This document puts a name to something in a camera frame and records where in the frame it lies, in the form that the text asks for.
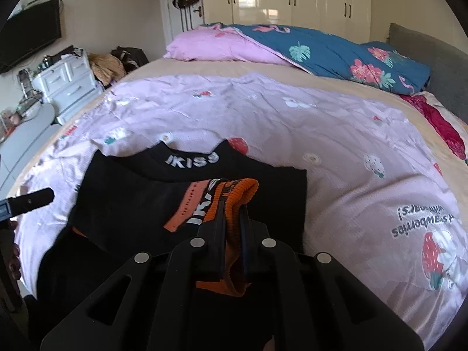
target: human hand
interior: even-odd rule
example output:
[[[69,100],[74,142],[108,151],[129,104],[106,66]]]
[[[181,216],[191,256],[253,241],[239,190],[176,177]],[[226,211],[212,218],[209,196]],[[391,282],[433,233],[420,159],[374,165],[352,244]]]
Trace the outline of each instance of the human hand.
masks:
[[[12,229],[14,230],[18,226],[18,222],[11,221]],[[11,255],[11,260],[8,263],[8,267],[10,269],[11,275],[15,281],[18,281],[21,278],[21,263],[20,259],[20,247],[18,244],[13,244],[13,254]]]

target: wall-mounted tv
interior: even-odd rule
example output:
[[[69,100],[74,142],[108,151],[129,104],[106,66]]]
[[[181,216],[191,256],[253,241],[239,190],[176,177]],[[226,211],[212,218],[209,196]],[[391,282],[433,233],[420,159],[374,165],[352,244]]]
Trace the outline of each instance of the wall-mounted tv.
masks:
[[[60,0],[50,0],[11,17],[0,31],[0,74],[62,36]]]

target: beige wall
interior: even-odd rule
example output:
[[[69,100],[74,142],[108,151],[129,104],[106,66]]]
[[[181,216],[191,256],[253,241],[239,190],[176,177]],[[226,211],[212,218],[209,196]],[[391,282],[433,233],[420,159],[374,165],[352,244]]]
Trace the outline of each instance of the beige wall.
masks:
[[[109,53],[117,46],[137,47],[144,50],[149,60],[163,55],[165,44],[159,0],[63,1],[62,39],[18,66],[35,68],[44,55],[53,55],[71,44],[94,53]],[[15,106],[22,97],[16,81],[19,69],[0,75],[0,110]]]
[[[384,42],[392,22],[468,53],[468,38],[445,0],[372,0],[371,40]]]

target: white dresser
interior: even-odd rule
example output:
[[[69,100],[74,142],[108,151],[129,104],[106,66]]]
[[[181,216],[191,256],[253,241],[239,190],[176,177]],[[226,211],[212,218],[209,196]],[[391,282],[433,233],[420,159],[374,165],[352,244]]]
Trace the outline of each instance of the white dresser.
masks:
[[[54,106],[56,120],[62,125],[104,91],[94,79],[84,51],[83,56],[69,55],[42,71],[32,85],[44,94],[44,102]]]

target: red blanket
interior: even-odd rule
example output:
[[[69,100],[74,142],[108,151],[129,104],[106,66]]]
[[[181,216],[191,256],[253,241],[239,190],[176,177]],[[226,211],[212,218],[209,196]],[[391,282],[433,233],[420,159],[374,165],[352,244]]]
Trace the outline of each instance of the red blanket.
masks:
[[[423,95],[400,95],[400,97],[415,107],[424,115],[429,124],[437,131],[439,136],[446,142],[453,154],[465,159],[465,144],[458,132],[447,122],[436,108],[427,103]]]

